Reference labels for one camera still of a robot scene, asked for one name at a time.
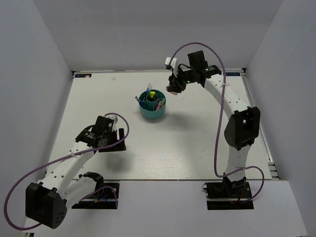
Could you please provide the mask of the blue ballpoint pen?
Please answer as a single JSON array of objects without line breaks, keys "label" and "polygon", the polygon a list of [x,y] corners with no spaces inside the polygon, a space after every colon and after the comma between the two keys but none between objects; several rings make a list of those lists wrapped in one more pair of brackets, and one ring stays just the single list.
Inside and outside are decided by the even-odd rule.
[{"label": "blue ballpoint pen", "polygon": [[147,101],[146,100],[141,100],[139,97],[135,97],[136,101],[139,103],[139,106],[143,108],[144,110],[147,109]]}]

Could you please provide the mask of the yellow black highlighter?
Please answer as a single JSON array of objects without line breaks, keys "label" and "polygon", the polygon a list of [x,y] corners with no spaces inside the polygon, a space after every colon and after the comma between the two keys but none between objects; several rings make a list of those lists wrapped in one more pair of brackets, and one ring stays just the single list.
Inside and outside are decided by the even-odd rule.
[{"label": "yellow black highlighter", "polygon": [[156,93],[155,93],[154,91],[151,91],[151,92],[150,92],[150,98],[154,98],[155,95],[156,95]]}]

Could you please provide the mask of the pink eraser stick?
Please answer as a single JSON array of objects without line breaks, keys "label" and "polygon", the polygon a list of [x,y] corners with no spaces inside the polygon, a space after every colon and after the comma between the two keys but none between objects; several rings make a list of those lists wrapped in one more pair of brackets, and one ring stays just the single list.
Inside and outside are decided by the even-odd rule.
[{"label": "pink eraser stick", "polygon": [[157,107],[156,107],[156,109],[155,109],[155,111],[160,110],[161,107],[162,107],[162,101],[159,101],[159,102],[158,102],[158,105],[157,105]]}]

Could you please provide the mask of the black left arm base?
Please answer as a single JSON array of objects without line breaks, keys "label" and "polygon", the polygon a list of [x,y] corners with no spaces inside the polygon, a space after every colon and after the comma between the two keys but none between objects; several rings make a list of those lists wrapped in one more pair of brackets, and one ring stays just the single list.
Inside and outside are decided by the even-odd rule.
[{"label": "black left arm base", "polygon": [[119,186],[120,183],[103,183],[102,186],[111,187],[116,195],[110,188],[104,188],[98,193],[90,196],[89,198],[81,200],[79,203],[72,206],[72,209],[90,209],[90,210],[109,210],[117,209],[119,203]]}]

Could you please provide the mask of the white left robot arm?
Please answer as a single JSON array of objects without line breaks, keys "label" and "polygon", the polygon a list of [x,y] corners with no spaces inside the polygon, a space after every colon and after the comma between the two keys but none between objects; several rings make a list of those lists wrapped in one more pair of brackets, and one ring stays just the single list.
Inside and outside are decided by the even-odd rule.
[{"label": "white left robot arm", "polygon": [[106,186],[102,175],[79,171],[97,152],[116,152],[126,149],[128,133],[116,128],[119,114],[98,116],[94,125],[83,129],[66,159],[43,179],[26,188],[26,216],[51,229],[61,225],[68,209],[81,200],[99,197]]}]

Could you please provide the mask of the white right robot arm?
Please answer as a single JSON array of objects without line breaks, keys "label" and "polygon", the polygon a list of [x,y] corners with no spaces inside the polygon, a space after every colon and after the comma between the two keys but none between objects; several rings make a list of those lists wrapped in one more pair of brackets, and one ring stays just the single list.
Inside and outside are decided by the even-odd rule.
[{"label": "white right robot arm", "polygon": [[214,79],[213,75],[222,75],[215,65],[208,65],[203,51],[188,54],[190,66],[181,69],[176,58],[168,57],[165,67],[172,71],[166,90],[178,94],[187,84],[198,83],[223,106],[228,118],[224,137],[229,145],[229,156],[223,174],[223,192],[236,196],[245,187],[245,167],[249,150],[259,135],[260,110],[243,102],[223,79]]}]

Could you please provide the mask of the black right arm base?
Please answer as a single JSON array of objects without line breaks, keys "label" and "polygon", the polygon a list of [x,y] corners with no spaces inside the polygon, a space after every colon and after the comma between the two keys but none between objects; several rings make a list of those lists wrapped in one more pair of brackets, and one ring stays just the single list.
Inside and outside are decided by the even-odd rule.
[{"label": "black right arm base", "polygon": [[222,182],[208,182],[202,185],[206,193],[207,210],[253,210],[254,204],[250,184],[242,179],[234,187],[227,177]]}]

